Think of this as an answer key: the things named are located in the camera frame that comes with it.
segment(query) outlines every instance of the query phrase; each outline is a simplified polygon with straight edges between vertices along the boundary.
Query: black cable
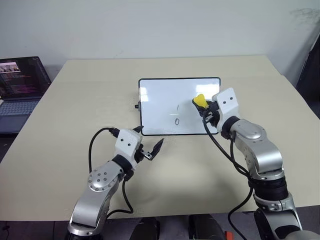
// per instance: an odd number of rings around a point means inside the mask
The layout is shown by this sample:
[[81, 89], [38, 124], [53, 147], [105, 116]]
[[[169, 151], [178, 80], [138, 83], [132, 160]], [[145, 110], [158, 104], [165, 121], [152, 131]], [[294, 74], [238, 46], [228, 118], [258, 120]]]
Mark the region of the black cable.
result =
[[93, 135], [93, 137], [90, 141], [90, 145], [89, 145], [89, 174], [92, 172], [92, 164], [91, 164], [92, 145], [94, 144], [94, 141], [95, 141], [96, 137], [99, 135], [99, 133], [101, 133], [104, 130], [110, 130], [110, 128], [109, 127], [101, 128], [99, 131], [97, 131], [95, 133], [95, 135]]
[[[241, 166], [239, 163], [236, 162], [235, 159], [235, 154], [234, 154], [234, 140], [232, 138], [230, 138], [230, 155], [224, 150], [224, 148], [218, 143], [218, 141], [215, 139], [215, 137], [212, 135], [212, 133], [209, 131], [208, 126], [207, 126], [207, 122], [206, 122], [206, 117], [207, 117], [208, 112], [204, 111], [202, 114], [202, 121], [203, 121], [203, 126], [204, 129], [206, 131], [206, 133], [208, 134], [208, 136], [210, 137], [210, 139], [213, 141], [213, 143], [218, 147], [218, 149], [224, 154], [224, 156], [230, 161], [232, 162], [233, 166], [235, 167], [235, 169], [242, 175], [246, 176], [248, 181], [251, 181], [251, 177], [250, 174], [248, 172], [247, 169], [245, 169], [243, 166]], [[247, 240], [246, 237], [236, 228], [236, 226], [232, 223], [231, 221], [231, 215], [237, 211], [238, 209], [240, 209], [243, 205], [245, 205], [249, 199], [251, 198], [253, 193], [253, 188], [250, 187], [250, 191], [249, 194], [247, 195], [247, 197], [243, 200], [243, 202], [241, 202], [239, 205], [237, 205], [234, 209], [232, 209], [229, 213], [228, 213], [228, 221], [231, 225], [231, 227], [243, 238], [243, 240]]]
[[115, 213], [125, 213], [125, 214], [133, 214], [134, 213], [134, 209], [131, 206], [131, 204], [128, 200], [127, 194], [126, 194], [126, 182], [127, 181], [125, 179], [122, 182], [122, 194], [123, 194], [124, 201], [130, 210], [124, 210], [124, 209], [113, 210], [107, 214], [106, 219], [108, 219], [112, 214], [115, 214]]
[[223, 155], [227, 159], [229, 159], [230, 161], [233, 161], [231, 156], [229, 156], [229, 154], [224, 150], [224, 148], [218, 143], [218, 141], [215, 139], [215, 137], [209, 131], [209, 128], [208, 128], [207, 122], [206, 122], [207, 113], [208, 113], [207, 111], [204, 111], [202, 113], [202, 121], [203, 121], [203, 126], [204, 126], [206, 133], [208, 134], [209, 138], [213, 141], [213, 143], [217, 146], [217, 148], [223, 153]]
[[56, 228], [56, 221], [53, 221], [53, 227], [52, 227], [52, 240], [55, 240], [55, 228]]
[[245, 205], [249, 199], [251, 198], [251, 195], [253, 193], [254, 189], [252, 187], [250, 187], [250, 191], [249, 194], [246, 196], [246, 198], [238, 205], [236, 206], [234, 209], [232, 209], [229, 213], [228, 213], [228, 221], [231, 225], [231, 227], [242, 237], [243, 240], [247, 240], [246, 237], [236, 228], [236, 226], [232, 223], [231, 221], [231, 215], [237, 211], [238, 209], [240, 209], [243, 205]]
[[230, 156], [232, 158], [232, 163], [233, 163], [235, 169], [240, 174], [246, 176], [248, 178], [248, 180], [250, 181], [250, 174], [249, 174], [248, 170], [236, 162], [235, 154], [234, 154], [234, 140], [232, 138], [230, 139]]

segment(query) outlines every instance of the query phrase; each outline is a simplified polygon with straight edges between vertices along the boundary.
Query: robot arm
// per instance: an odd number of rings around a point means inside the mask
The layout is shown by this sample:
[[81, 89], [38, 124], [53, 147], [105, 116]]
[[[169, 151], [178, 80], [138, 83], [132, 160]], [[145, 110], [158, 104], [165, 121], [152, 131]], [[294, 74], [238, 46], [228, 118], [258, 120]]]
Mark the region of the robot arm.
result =
[[141, 144], [142, 136], [139, 134], [141, 129], [142, 127], [109, 129], [117, 138], [114, 158], [90, 172], [85, 191], [73, 209], [66, 239], [72, 239], [72, 236], [76, 236], [76, 239], [93, 239], [94, 236], [100, 239], [99, 234], [108, 216], [111, 197], [117, 191], [119, 183], [122, 180], [128, 181], [138, 163], [143, 158], [152, 160], [162, 146], [163, 139], [153, 147], [152, 152], [145, 152]]
[[[263, 127], [239, 119], [234, 90], [228, 88], [214, 95], [212, 101], [206, 101], [203, 95], [199, 95], [192, 102], [204, 117], [204, 124], [210, 123], [216, 127], [244, 155], [249, 186], [254, 189], [253, 198], [258, 206], [254, 218], [261, 239], [280, 240], [305, 232], [302, 231], [293, 197], [287, 190], [281, 153], [268, 140]], [[307, 238], [307, 234], [297, 239], [312, 239]]]

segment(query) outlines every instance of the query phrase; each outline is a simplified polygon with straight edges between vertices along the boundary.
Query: yellow eraser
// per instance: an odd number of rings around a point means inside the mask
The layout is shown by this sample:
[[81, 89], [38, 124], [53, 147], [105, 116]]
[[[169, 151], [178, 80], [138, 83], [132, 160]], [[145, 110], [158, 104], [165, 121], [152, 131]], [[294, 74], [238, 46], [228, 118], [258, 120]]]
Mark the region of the yellow eraser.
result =
[[199, 107], [207, 108], [209, 105], [205, 99], [205, 95], [199, 94], [193, 99], [194, 103], [197, 104]]

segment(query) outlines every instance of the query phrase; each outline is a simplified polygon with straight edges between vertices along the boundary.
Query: white board frame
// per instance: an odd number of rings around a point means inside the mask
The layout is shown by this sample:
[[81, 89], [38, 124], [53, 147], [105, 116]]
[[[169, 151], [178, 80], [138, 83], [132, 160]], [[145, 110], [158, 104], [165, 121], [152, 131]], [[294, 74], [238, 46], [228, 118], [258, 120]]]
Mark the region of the white board frame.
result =
[[[142, 135], [144, 136], [170, 136], [170, 135], [204, 135], [207, 134], [202, 123], [202, 119], [192, 104], [192, 99], [199, 94], [204, 94], [206, 100], [210, 100], [213, 95], [221, 90], [221, 79], [219, 77], [178, 77], [178, 78], [141, 78], [138, 81], [139, 90], [139, 111], [140, 124], [144, 126]], [[159, 103], [165, 104], [165, 107], [158, 111]], [[173, 107], [177, 106], [176, 112], [173, 113]], [[175, 116], [184, 116], [187, 124], [180, 124], [179, 119], [177, 127], [171, 124]], [[217, 129], [208, 124], [212, 134], [217, 133]]]

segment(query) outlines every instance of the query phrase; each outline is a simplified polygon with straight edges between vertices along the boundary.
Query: beige table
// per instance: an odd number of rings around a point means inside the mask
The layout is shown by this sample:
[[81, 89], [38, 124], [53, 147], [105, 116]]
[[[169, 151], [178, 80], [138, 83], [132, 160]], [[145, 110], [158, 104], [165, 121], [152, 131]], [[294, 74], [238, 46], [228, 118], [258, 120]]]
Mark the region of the beige table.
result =
[[[320, 121], [265, 56], [69, 60], [0, 164], [0, 220], [70, 218], [87, 184], [93, 134], [139, 125], [140, 78], [215, 76], [222, 89], [235, 89], [240, 115], [262, 125], [279, 147], [296, 206], [320, 204]], [[146, 136], [143, 144], [151, 148], [160, 138]], [[113, 157], [115, 141], [108, 133], [96, 139], [93, 167]], [[235, 157], [245, 163], [239, 151]], [[228, 212], [248, 191], [208, 136], [166, 136], [157, 158], [139, 163], [127, 184], [134, 214], [114, 217]], [[111, 201], [119, 207], [126, 207], [121, 191]], [[255, 209], [252, 199], [243, 208]]]

